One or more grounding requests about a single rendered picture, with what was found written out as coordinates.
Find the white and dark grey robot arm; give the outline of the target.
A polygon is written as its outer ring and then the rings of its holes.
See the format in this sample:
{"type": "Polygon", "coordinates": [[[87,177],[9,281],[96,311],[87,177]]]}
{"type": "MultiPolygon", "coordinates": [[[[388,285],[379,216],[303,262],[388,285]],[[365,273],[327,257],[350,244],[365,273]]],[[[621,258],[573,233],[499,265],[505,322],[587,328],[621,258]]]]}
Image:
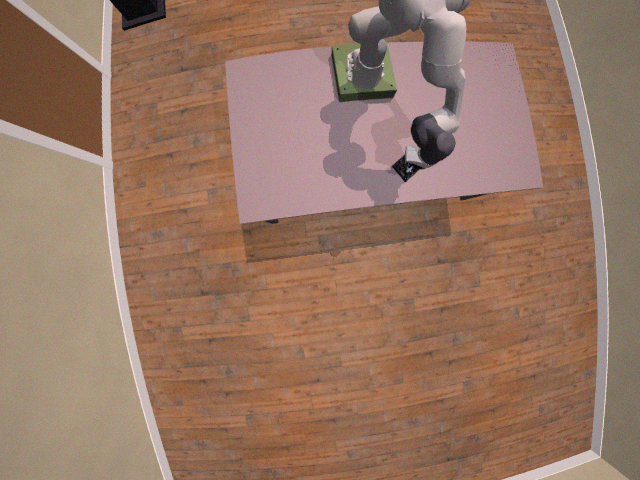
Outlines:
{"type": "Polygon", "coordinates": [[[460,126],[465,85],[461,62],[466,21],[458,13],[470,1],[379,0],[378,7],[362,10],[349,20],[349,35],[361,47],[347,55],[347,80],[362,89],[374,88],[384,76],[387,45],[383,38],[409,29],[424,32],[421,72],[427,82],[446,88],[445,105],[413,120],[411,134],[417,145],[406,146],[405,162],[430,168],[455,148],[452,133],[460,126]]]}

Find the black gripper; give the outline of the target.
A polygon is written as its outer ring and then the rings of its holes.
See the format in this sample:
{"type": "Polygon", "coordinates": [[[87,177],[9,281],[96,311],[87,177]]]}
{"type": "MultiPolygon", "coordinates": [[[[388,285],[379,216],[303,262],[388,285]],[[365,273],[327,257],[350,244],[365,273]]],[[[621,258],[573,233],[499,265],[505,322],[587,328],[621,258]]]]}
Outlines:
{"type": "Polygon", "coordinates": [[[417,165],[415,165],[415,164],[412,164],[412,165],[411,165],[411,163],[410,163],[410,164],[409,164],[409,166],[404,167],[403,169],[404,169],[404,170],[402,170],[403,172],[401,171],[400,173],[401,173],[403,176],[405,176],[405,175],[407,175],[407,174],[410,174],[410,172],[411,172],[412,170],[414,171],[414,170],[416,170],[416,169],[425,169],[425,168],[422,168],[422,167],[417,166],[417,165]],[[407,173],[407,172],[408,172],[408,173],[407,173]]]}

